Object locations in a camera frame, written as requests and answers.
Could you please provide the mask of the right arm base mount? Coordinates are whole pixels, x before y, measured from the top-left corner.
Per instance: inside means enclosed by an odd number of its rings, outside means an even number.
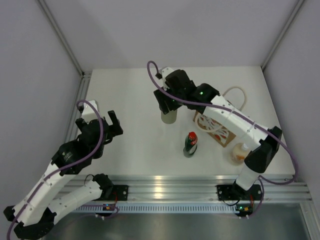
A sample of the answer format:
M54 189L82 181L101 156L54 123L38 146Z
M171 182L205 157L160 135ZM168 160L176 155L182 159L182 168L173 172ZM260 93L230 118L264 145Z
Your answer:
M219 201L239 202L241 200L240 194L232 184L219 184L216 186L216 190Z

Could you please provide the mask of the dark sauce bottle red cap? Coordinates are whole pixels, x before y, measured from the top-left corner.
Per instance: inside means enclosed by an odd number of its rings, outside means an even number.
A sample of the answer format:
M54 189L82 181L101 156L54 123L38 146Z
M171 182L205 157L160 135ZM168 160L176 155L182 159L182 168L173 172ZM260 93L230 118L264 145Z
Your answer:
M194 131L188 133L185 138L183 154L187 158L191 158L198 148L198 136Z

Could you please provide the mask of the cream squeeze bottle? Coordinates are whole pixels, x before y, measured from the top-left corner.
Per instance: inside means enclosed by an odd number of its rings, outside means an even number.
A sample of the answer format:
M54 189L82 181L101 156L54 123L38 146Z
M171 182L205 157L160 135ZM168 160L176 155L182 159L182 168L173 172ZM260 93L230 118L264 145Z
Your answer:
M231 150L230 158L236 165L241 165L244 163L249 152L250 149L245 143L237 143Z

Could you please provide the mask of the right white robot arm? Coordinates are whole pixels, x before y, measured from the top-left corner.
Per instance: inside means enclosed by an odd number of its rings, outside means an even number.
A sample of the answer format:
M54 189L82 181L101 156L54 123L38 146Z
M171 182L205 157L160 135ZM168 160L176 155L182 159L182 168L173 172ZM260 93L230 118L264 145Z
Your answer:
M282 130L277 126L259 127L211 85L195 85L184 70L166 67L158 70L155 77L163 82L163 86L154 91L163 115L186 106L217 121L247 145L249 153L244 159L244 166L232 186L223 191L223 195L236 200L248 196L258 177L266 171L278 152Z

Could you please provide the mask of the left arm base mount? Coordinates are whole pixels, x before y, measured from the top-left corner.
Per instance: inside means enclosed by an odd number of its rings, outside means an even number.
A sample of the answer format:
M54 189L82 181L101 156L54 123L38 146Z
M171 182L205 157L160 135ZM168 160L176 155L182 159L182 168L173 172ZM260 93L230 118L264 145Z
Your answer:
M127 201L129 195L129 186L128 185L113 185L109 187L107 190L103 190L99 201L110 201L110 202L118 202L118 201Z

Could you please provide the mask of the burlap canvas bag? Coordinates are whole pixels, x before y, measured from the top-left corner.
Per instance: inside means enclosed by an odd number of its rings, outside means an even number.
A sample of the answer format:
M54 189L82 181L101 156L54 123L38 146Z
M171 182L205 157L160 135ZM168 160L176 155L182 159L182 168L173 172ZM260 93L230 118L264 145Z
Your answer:
M248 100L247 93L242 87L229 87L222 94L222 96L225 97L226 94L233 89L238 89L243 93L243 103L239 108L237 108L239 111L242 111ZM223 148L225 148L236 137L236 135L232 133L229 129L227 129L225 126L221 125L219 122L212 118L208 118L205 115L200 114L198 111L195 112L193 122L200 131L210 135Z

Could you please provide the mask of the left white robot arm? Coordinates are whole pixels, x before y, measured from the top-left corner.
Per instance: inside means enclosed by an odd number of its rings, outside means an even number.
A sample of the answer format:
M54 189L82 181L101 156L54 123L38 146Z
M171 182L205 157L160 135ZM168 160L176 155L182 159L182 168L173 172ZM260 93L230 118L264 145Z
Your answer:
M10 226L10 230L19 239L38 240L78 207L94 200L114 199L114 184L104 173L96 174L83 186L56 197L92 160L102 157L105 145L123 134L115 112L110 110L108 115L112 124L105 118L94 118L89 122L78 118L75 123L81 133L77 138L59 147L41 179L20 203L4 209L7 220L16 224Z

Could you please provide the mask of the white jar with lid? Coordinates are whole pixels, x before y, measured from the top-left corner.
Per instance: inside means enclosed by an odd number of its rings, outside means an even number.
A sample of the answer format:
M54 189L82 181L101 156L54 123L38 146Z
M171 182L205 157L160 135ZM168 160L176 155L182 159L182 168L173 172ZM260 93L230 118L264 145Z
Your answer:
M170 125L170 124L174 124L177 120L177 113L178 110L171 110L169 111L167 114L164 114L163 112L161 112L161 120L163 123Z

